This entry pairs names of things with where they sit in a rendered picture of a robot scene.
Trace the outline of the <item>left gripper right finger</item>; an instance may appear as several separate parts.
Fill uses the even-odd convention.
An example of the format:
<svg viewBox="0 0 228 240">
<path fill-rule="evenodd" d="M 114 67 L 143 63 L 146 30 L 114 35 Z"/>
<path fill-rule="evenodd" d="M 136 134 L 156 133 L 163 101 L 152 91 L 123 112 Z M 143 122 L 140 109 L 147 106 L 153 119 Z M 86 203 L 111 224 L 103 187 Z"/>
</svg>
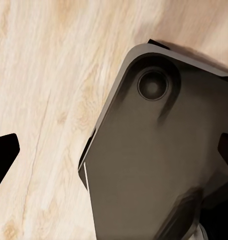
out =
<svg viewBox="0 0 228 240">
<path fill-rule="evenodd" d="M 218 144 L 218 152 L 228 165 L 228 133 L 222 133 L 219 144 Z"/>
</svg>

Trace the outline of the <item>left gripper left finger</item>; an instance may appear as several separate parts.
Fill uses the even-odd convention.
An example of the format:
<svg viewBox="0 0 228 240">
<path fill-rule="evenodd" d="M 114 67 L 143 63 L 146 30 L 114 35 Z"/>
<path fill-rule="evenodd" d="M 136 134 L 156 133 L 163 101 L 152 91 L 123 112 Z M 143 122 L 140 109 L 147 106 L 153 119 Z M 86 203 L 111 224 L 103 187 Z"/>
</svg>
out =
<svg viewBox="0 0 228 240">
<path fill-rule="evenodd" d="M 0 184 L 20 152 L 15 133 L 0 137 Z"/>
</svg>

